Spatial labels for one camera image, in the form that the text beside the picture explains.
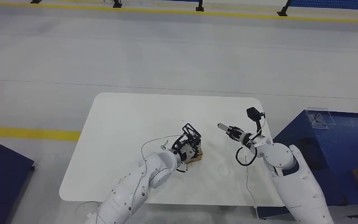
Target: black cable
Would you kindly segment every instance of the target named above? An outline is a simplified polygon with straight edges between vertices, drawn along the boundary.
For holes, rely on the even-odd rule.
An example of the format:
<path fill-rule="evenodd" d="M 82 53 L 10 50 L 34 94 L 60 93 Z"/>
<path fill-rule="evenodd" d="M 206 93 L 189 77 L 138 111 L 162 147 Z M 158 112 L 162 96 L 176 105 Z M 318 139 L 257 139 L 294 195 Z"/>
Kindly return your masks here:
<path fill-rule="evenodd" d="M 238 159 L 238 157 L 237 157 L 237 156 L 239 155 L 240 150 L 242 150 L 242 148 L 243 148 L 243 147 L 239 148 L 239 149 L 236 151 L 236 155 L 235 155 L 236 161 L 237 161 L 240 165 L 242 165 L 242 166 L 249 166 L 249 165 L 251 165 L 251 164 L 254 162 L 254 160 L 255 160 L 256 157 L 257 157 L 257 148 L 255 148 L 255 155 L 254 155 L 254 157 L 252 158 L 252 160 L 251 160 L 248 164 L 243 164 L 242 162 L 239 161 L 239 159 Z"/>
<path fill-rule="evenodd" d="M 185 166 L 186 167 L 186 170 L 179 170 L 179 169 L 177 169 L 177 171 L 178 172 L 187 172 L 188 171 L 188 167 L 187 166 Z"/>

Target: yellow stripe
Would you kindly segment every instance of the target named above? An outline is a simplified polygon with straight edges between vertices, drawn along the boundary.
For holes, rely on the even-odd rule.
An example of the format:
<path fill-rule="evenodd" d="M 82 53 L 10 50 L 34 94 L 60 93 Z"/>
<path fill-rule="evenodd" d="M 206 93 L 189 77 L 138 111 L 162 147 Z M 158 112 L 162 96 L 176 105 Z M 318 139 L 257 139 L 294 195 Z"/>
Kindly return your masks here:
<path fill-rule="evenodd" d="M 96 11 L 121 11 L 121 12 L 144 12 L 144 13 L 169 13 L 169 14 L 187 14 L 187 15 L 202 15 L 202 16 L 225 16 L 225 17 L 240 17 L 240 18 L 260 18 L 270 20 L 298 20 L 298 21 L 318 21 L 318 22 L 358 22 L 356 18 L 316 18 L 316 17 L 297 17 L 297 16 L 278 16 L 278 15 L 253 15 L 245 13 L 234 12 L 196 12 L 184 10 L 155 10 L 146 8 L 110 8 L 110 7 L 96 7 L 96 6 L 70 6 L 70 5 L 55 5 L 55 4 L 29 4 L 29 3 L 11 3 L 0 2 L 0 6 L 25 6 L 25 7 L 40 7 L 40 8 L 62 8 L 70 10 L 96 10 Z"/>
<path fill-rule="evenodd" d="M 105 4 L 100 1 L 89 1 L 89 0 L 48 0 L 48 2 L 73 2 L 73 3 L 85 3 L 85 4 Z"/>
<path fill-rule="evenodd" d="M 0 127 L 0 138 L 28 138 L 57 141 L 78 141 L 81 132 Z"/>

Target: blue platform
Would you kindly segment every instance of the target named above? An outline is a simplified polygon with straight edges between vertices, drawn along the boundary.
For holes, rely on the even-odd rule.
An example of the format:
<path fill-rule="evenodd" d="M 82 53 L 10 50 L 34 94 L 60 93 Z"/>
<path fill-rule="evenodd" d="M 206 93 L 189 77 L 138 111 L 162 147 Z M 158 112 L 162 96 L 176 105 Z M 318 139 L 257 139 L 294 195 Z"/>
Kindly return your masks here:
<path fill-rule="evenodd" d="M 358 0 L 292 0 L 293 7 L 358 9 Z"/>
<path fill-rule="evenodd" d="M 331 112 L 336 125 L 330 129 L 312 128 L 307 111 L 302 111 L 275 138 L 301 150 L 320 184 L 328 206 L 358 205 L 358 114 Z M 293 172 L 283 171 L 285 175 Z M 259 208 L 260 217 L 288 213 L 283 208 Z"/>
<path fill-rule="evenodd" d="M 5 224 L 33 160 L 0 145 L 0 224 Z"/>

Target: white cable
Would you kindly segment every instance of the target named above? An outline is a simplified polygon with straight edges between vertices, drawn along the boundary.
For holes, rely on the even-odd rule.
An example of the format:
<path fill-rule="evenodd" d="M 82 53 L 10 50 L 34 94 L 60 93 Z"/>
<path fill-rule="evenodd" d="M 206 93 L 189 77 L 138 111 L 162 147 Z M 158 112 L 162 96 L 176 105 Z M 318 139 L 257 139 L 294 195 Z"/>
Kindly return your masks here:
<path fill-rule="evenodd" d="M 252 198 L 252 200 L 253 200 L 253 207 L 254 207 L 254 209 L 255 209 L 255 211 L 256 211 L 256 217 L 257 217 L 257 219 L 260 219 L 260 218 L 258 217 L 258 213 L 257 213 L 256 200 L 255 200 L 255 198 L 253 197 L 253 195 L 252 195 L 250 189 L 248 188 L 248 166 L 246 166 L 246 189 L 247 189 L 247 191 L 250 193 L 251 198 Z"/>
<path fill-rule="evenodd" d="M 97 201 L 95 201 L 95 200 L 91 200 L 91 201 L 89 201 L 89 202 L 83 202 L 83 203 L 79 204 L 79 205 L 76 207 L 76 209 L 74 210 L 74 214 L 77 216 L 77 210 L 78 210 L 78 208 L 79 208 L 80 206 L 82 206 L 82 205 L 84 205 L 84 204 L 87 204 L 87 203 L 93 203 L 93 202 L 97 203 L 97 205 L 98 205 L 98 207 L 97 207 L 97 212 L 96 212 L 96 224 L 97 224 L 98 208 L 100 207 L 100 203 L 97 202 Z"/>
<path fill-rule="evenodd" d="M 248 141 L 248 143 L 251 143 L 251 142 L 254 140 L 255 136 L 256 136 L 257 134 L 259 134 L 260 131 L 262 131 L 262 129 L 264 128 L 265 124 L 266 124 L 266 118 L 264 118 L 264 120 L 263 120 L 263 126 L 261 127 L 261 129 L 258 130 L 255 134 L 251 135 L 252 138 Z"/>
<path fill-rule="evenodd" d="M 179 136 L 186 136 L 186 134 L 178 134 L 178 135 L 175 135 L 175 136 L 165 136 L 165 137 L 163 137 L 163 138 L 156 138 L 156 139 L 147 141 L 147 142 L 145 142 L 145 143 L 142 145 L 142 147 L 141 147 L 141 149 L 140 149 L 140 153 L 142 154 L 142 158 L 143 158 L 144 163 L 145 163 L 145 172 L 144 172 L 144 174 L 140 177 L 139 182 L 138 182 L 138 185 L 136 186 L 136 188 L 135 188 L 135 190 L 134 190 L 133 197 L 132 197 L 132 202 L 131 202 L 131 205 L 130 205 L 130 214 L 129 214 L 129 218 L 128 218 L 128 223 L 127 223 L 127 224 L 130 223 L 130 218 L 132 217 L 132 210 L 133 210 L 133 204 L 134 204 L 134 196 L 135 196 L 135 193 L 136 193 L 136 191 L 137 191 L 137 189 L 138 189 L 138 187 L 139 187 L 139 185 L 140 185 L 140 182 L 141 182 L 142 178 L 147 174 L 147 169 L 148 169 L 148 167 L 147 167 L 147 160 L 145 159 L 144 154 L 143 154 L 143 147 L 144 147 L 146 144 L 148 144 L 149 142 L 154 142 L 154 141 L 161 140 L 161 139 L 165 139 L 165 138 L 179 137 Z"/>

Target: cable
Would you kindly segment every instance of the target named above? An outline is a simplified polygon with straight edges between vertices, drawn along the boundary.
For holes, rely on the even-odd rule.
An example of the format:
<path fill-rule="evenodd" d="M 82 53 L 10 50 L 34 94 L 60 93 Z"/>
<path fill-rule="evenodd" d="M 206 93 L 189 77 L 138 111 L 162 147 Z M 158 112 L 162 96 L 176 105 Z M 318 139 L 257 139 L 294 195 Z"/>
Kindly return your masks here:
<path fill-rule="evenodd" d="M 141 147 L 141 149 L 140 149 L 140 153 L 142 154 L 142 158 L 143 158 L 144 163 L 145 163 L 145 172 L 144 172 L 144 174 L 140 177 L 139 182 L 138 182 L 138 185 L 136 186 L 136 188 L 135 188 L 135 190 L 134 190 L 133 197 L 132 197 L 132 202 L 131 202 L 131 205 L 130 205 L 130 214 L 129 214 L 129 218 L 128 218 L 128 223 L 127 223 L 127 224 L 130 223 L 130 219 L 131 219 L 131 217 L 132 217 L 132 210 L 133 210 L 133 204 L 134 204 L 134 196 L 135 196 L 135 193 L 136 193 L 136 191 L 137 191 L 137 189 L 138 189 L 138 187 L 139 187 L 139 185 L 140 185 L 140 182 L 141 182 L 142 178 L 147 174 L 148 165 L 147 165 L 147 160 L 145 159 L 144 154 L 143 154 L 143 147 L 144 147 L 146 144 L 148 144 L 149 142 L 154 142 L 154 141 L 161 140 L 161 139 L 165 139 L 165 138 L 179 137 L 179 136 L 186 136 L 186 134 L 178 134 L 178 135 L 175 135 L 175 136 L 165 136 L 165 137 L 163 137 L 163 138 L 156 138 L 156 139 L 147 141 L 147 142 L 145 142 L 145 143 L 142 145 L 142 147 Z"/>
<path fill-rule="evenodd" d="M 250 146 L 250 144 L 253 142 L 253 140 L 255 140 L 255 138 L 261 133 L 262 129 L 264 128 L 264 126 L 265 126 L 265 124 L 266 124 L 266 116 L 264 115 L 263 117 L 264 117 L 263 126 L 262 126 L 259 130 L 257 130 L 257 132 L 255 133 L 255 135 L 253 135 L 253 138 L 251 138 L 251 139 L 246 143 L 246 145 L 245 145 L 246 147 Z M 243 148 L 243 147 L 239 148 L 239 149 L 236 151 L 236 155 L 235 155 L 236 161 L 237 161 L 240 165 L 242 165 L 242 166 L 249 166 L 249 165 L 251 165 L 251 164 L 254 162 L 254 160 L 255 160 L 256 157 L 257 157 L 257 148 L 255 148 L 255 155 L 254 155 L 254 157 L 252 158 L 252 160 L 251 160 L 249 163 L 247 163 L 247 161 L 246 161 L 246 156 L 245 156 L 245 163 L 246 163 L 246 164 L 243 164 L 242 162 L 240 162 L 240 160 L 239 160 L 239 158 L 238 158 L 239 152 L 240 152 L 240 150 L 242 150 L 242 148 Z"/>
<path fill-rule="evenodd" d="M 179 170 L 179 169 L 177 169 L 177 171 L 178 172 L 187 172 L 188 171 L 188 167 L 185 165 L 185 164 L 183 164 L 183 166 L 185 167 L 185 170 Z"/>
<path fill-rule="evenodd" d="M 240 150 L 242 150 L 242 148 L 243 148 L 243 147 L 239 148 L 239 149 L 236 151 L 236 155 L 235 155 L 236 161 L 237 161 L 240 165 L 242 165 L 242 166 L 249 166 L 249 165 L 251 165 L 251 164 L 254 162 L 254 160 L 255 160 L 256 157 L 257 157 L 257 148 L 255 148 L 255 155 L 254 155 L 254 157 L 252 158 L 252 160 L 251 160 L 249 163 L 246 163 L 246 164 L 243 164 L 242 162 L 240 162 L 240 160 L 239 160 L 239 158 L 238 158 L 239 152 L 240 152 Z"/>
<path fill-rule="evenodd" d="M 266 115 L 263 116 L 264 120 L 263 120 L 263 125 L 261 127 L 260 130 L 258 130 L 255 134 L 253 134 L 253 138 L 251 138 L 247 144 L 250 144 L 252 143 L 252 141 L 260 134 L 260 132 L 262 131 L 262 129 L 264 128 L 265 124 L 266 124 Z"/>
<path fill-rule="evenodd" d="M 76 207 L 76 209 L 74 210 L 74 214 L 76 215 L 76 217 L 78 217 L 77 216 L 77 209 L 80 207 L 80 206 L 82 206 L 82 205 L 84 205 L 84 204 L 87 204 L 87 203 L 97 203 L 97 205 L 98 205 L 98 207 L 97 207 L 97 212 L 96 212 L 96 224 L 97 224 L 97 219 L 98 219 L 98 208 L 100 207 L 100 203 L 99 202 L 97 202 L 97 201 L 95 201 L 95 200 L 91 200 L 91 201 L 89 201 L 89 202 L 83 202 L 83 203 L 81 203 L 81 204 L 79 204 L 77 207 Z"/>
<path fill-rule="evenodd" d="M 252 198 L 252 200 L 253 200 L 253 207 L 254 207 L 254 209 L 255 209 L 255 211 L 256 211 L 256 217 L 257 217 L 257 219 L 259 220 L 260 218 L 258 217 L 257 204 L 256 204 L 256 201 L 255 201 L 255 198 L 253 197 L 253 195 L 252 195 L 250 189 L 248 188 L 248 166 L 246 166 L 246 189 L 247 189 L 247 191 L 248 191 L 248 192 L 250 193 L 250 195 L 251 195 L 251 198 Z"/>

